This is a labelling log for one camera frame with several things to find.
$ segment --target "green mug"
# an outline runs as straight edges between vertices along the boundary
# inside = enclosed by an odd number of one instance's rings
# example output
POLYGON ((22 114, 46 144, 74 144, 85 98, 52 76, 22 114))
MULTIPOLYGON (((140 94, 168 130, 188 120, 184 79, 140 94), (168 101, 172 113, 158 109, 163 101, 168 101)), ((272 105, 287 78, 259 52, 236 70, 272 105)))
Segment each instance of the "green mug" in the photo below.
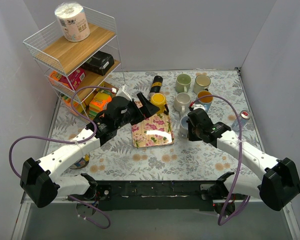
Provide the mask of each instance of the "green mug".
POLYGON ((187 74, 180 74, 176 77, 175 90, 177 93, 187 93, 191 84, 191 77, 187 74))

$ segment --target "red box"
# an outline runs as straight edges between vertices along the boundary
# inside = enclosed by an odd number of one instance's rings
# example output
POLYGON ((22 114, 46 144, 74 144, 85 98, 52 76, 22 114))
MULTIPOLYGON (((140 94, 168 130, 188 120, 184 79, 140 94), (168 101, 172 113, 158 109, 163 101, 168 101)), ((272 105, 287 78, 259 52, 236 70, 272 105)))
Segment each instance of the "red box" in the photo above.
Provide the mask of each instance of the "red box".
MULTIPOLYGON (((81 67, 79 67, 77 70, 75 70, 73 73, 71 73, 69 75, 68 78, 69 78, 70 84, 72 85, 74 90, 76 90, 78 88, 79 84, 82 82, 82 80, 85 78, 85 76, 86 76, 86 72, 81 67)), ((69 82, 68 82, 67 78, 65 76, 57 73, 56 71, 53 71, 50 74, 50 78, 64 84, 65 86, 67 86, 68 88, 71 89, 71 86, 69 86, 69 82)))

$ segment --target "bottle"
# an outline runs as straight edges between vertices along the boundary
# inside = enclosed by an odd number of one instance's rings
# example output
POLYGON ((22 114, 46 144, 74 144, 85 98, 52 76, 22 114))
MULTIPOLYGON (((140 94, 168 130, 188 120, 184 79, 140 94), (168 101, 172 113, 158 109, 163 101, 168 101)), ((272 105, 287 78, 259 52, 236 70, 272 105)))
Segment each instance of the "bottle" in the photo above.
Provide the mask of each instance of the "bottle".
POLYGON ((160 92, 161 86, 162 86, 162 82, 164 81, 164 79, 162 78, 162 76, 155 76, 151 85, 151 89, 150 89, 150 93, 149 93, 149 97, 151 98, 154 94, 157 94, 160 92))

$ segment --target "yellow mug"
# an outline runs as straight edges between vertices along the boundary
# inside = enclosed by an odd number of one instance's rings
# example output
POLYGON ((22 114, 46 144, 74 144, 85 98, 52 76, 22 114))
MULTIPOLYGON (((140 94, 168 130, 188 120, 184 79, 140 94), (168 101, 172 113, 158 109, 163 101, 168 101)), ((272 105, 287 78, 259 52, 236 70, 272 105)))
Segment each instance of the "yellow mug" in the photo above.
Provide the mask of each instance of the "yellow mug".
POLYGON ((162 93, 155 93, 152 95, 150 102, 157 106, 158 108, 160 108, 160 110, 157 112, 157 114, 169 114, 169 109, 168 109, 168 105, 167 105, 167 100, 165 95, 163 95, 162 93))

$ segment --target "black box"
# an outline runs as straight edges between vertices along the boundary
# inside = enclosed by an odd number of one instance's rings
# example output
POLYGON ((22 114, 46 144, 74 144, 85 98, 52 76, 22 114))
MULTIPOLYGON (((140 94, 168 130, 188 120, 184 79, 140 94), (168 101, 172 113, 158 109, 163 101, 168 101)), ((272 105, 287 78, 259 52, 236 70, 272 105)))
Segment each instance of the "black box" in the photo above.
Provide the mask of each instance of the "black box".
POLYGON ((112 55, 98 51, 90 57, 81 67, 85 70, 104 76, 107 71, 115 64, 112 55))

